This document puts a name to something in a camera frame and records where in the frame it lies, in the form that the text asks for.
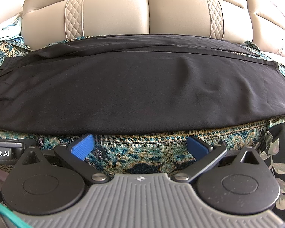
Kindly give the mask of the light blue white cloth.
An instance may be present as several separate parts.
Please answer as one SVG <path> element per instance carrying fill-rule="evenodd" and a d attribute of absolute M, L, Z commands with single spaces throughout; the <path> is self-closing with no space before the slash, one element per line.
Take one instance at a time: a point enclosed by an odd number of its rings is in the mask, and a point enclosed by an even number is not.
<path fill-rule="evenodd" d="M 0 41 L 20 37 L 22 18 L 18 15 L 0 24 Z"/>

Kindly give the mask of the beige leather sofa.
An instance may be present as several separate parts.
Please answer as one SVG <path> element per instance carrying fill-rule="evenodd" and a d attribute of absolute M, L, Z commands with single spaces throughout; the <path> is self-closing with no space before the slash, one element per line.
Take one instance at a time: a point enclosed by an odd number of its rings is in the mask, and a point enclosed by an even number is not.
<path fill-rule="evenodd" d="M 0 0 L 32 49 L 80 36 L 172 33 L 254 42 L 285 57 L 285 0 Z"/>

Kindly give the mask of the teal paisley sofa throw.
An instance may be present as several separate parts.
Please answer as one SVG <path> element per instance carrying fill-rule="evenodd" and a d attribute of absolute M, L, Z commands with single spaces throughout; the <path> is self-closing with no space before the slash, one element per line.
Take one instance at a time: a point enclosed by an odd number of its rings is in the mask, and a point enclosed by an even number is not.
<path fill-rule="evenodd" d="M 88 38 L 95 37 L 87 36 L 66 40 L 49 46 Z M 261 52 L 255 44 L 249 41 L 238 45 L 258 54 L 261 59 L 276 62 L 279 71 L 285 77 L 284 59 L 274 60 L 270 54 Z M 22 43 L 2 41 L 0 42 L 0 67 L 5 59 L 22 57 L 30 52 L 33 50 Z M 95 149 L 87 160 L 97 169 L 108 174 L 173 173 L 180 171 L 194 161 L 194 158 L 189 155 L 185 148 L 185 141 L 190 135 L 195 135 L 210 144 L 221 144 L 231 149 L 238 149 L 245 145 L 255 144 L 262 131 L 284 122 L 285 116 L 278 116 L 222 128 L 141 134 L 93 133 Z M 81 135 L 83 134 L 36 134 L 0 128 L 1 139 L 35 139 L 42 150 L 52 149 L 59 143 L 73 142 Z"/>

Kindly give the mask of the black floral fabric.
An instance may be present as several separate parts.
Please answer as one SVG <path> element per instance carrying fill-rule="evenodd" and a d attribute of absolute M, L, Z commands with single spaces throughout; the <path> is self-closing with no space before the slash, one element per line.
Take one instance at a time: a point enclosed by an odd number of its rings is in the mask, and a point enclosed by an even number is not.
<path fill-rule="evenodd" d="M 273 212 L 285 220 L 285 123 L 262 131 L 256 148 L 280 187 Z"/>

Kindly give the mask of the black pants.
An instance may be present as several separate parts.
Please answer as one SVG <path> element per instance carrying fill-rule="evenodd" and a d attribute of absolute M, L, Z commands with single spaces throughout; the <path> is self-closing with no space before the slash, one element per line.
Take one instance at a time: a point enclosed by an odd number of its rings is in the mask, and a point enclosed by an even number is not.
<path fill-rule="evenodd" d="M 278 64 L 225 40 L 100 36 L 0 67 L 0 128 L 16 132 L 174 132 L 278 116 L 285 116 Z"/>

